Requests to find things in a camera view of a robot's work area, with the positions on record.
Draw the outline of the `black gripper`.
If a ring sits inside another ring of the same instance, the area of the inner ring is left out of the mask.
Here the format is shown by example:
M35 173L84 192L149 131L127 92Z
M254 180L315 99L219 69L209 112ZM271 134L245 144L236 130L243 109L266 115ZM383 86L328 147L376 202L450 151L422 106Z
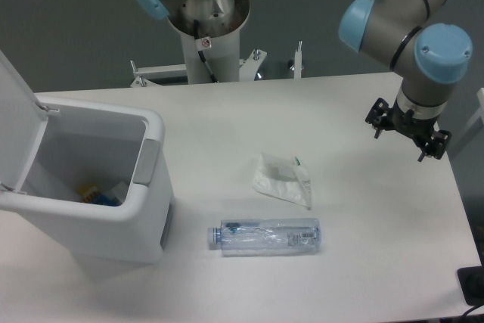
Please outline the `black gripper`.
M375 130L375 139L378 139L383 131L393 130L410 138L420 148L418 162L422 162L425 157L440 160L446 152L447 144L451 140L451 132L434 131L437 120L437 116L424 120L407 116L397 101L390 107L382 98L375 101L365 118L365 122Z

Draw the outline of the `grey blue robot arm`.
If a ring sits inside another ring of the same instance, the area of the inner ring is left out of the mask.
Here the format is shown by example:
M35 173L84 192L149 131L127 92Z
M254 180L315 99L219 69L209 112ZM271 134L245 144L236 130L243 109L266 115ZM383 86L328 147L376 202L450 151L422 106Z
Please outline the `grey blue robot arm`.
M169 21L181 37L189 83L252 80L253 58L240 60L240 30L249 0L136 0L154 19ZM435 130L473 53L458 26L429 23L448 0L355 0L344 13L340 40L401 76L393 104L378 99L366 116L377 134L410 138L422 157L440 159L451 133Z

